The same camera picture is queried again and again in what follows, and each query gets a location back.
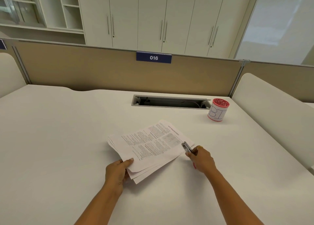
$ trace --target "hand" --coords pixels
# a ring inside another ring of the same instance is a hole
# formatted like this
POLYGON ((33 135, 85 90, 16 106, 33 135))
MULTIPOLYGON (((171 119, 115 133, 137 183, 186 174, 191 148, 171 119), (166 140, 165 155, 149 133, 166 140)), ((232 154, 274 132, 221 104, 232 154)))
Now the hand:
POLYGON ((186 152, 185 154, 194 162, 196 169, 205 175, 217 171, 210 152, 206 151, 202 146, 197 146, 192 149, 192 153, 186 152))
POLYGON ((126 161, 118 160, 106 167, 106 176, 104 187, 109 187, 120 196, 123 191, 123 183, 129 178, 127 167, 133 163, 134 159, 126 161))

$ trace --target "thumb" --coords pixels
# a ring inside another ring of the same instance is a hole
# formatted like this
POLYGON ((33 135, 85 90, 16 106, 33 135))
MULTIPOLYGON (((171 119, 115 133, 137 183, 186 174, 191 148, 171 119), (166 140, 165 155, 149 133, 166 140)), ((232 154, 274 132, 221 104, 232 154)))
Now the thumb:
POLYGON ((192 161, 194 161, 196 159, 196 156, 193 153, 190 152, 186 152, 185 153, 187 157, 189 157, 192 161))
POLYGON ((134 161, 134 159, 131 158, 131 159, 128 159, 128 160, 122 162, 121 165, 123 165, 124 168, 127 168, 133 163, 133 161, 134 161))

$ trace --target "glass cabinet door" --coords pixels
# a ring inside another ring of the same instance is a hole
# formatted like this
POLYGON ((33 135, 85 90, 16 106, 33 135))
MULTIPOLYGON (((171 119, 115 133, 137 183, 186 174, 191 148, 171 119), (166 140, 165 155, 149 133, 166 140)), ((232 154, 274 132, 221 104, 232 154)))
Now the glass cabinet door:
POLYGON ((0 22, 45 27, 38 0, 0 0, 0 22))

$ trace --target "blue sign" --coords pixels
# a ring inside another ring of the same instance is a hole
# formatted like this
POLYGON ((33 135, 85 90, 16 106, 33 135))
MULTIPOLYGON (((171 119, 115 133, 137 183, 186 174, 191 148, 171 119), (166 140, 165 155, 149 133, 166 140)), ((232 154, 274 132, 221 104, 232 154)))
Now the blue sign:
POLYGON ((151 61, 159 63, 171 63, 172 55, 171 54, 162 54, 155 52, 136 52, 136 60, 140 61, 151 61))
POLYGON ((7 49, 2 39, 0 39, 0 49, 3 49, 3 50, 7 49))

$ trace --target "pencil cup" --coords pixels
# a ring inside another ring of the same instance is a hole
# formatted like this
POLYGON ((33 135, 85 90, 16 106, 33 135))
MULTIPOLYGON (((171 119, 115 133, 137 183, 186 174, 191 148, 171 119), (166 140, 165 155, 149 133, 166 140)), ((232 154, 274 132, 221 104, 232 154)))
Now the pencil cup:
POLYGON ((226 100, 213 99, 207 116, 213 121, 220 122, 224 118, 229 105, 229 102, 226 100))

